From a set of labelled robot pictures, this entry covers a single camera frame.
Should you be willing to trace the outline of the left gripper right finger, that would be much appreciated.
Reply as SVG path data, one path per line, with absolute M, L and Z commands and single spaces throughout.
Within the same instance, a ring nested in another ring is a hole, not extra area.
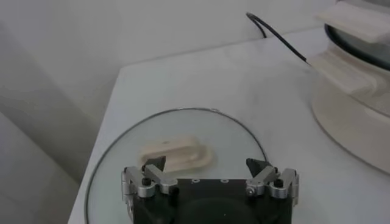
M 249 197 L 259 197 L 268 193 L 276 199 L 292 199 L 292 204 L 299 202 L 299 174 L 294 169 L 278 171 L 267 161 L 246 159 L 246 165 L 252 175 L 246 180 L 246 194 Z

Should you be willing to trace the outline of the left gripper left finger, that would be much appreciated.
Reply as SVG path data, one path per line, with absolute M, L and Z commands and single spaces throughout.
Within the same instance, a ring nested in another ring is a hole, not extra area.
M 133 197 L 151 198 L 157 192 L 176 195 L 179 192 L 178 180 L 164 173 L 166 157 L 148 159 L 141 168 L 125 167 L 121 172 L 121 193 L 123 201 Z

